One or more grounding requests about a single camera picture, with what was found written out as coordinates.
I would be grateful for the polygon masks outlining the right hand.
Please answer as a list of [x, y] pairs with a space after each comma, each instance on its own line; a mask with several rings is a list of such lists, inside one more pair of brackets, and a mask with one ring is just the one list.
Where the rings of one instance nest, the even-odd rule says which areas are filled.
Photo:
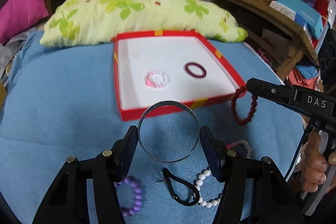
[[327, 160], [319, 152], [321, 138], [318, 132], [312, 131], [304, 149], [304, 156], [300, 163], [302, 189], [314, 193], [326, 181], [326, 170], [329, 165], [335, 165], [335, 152]]

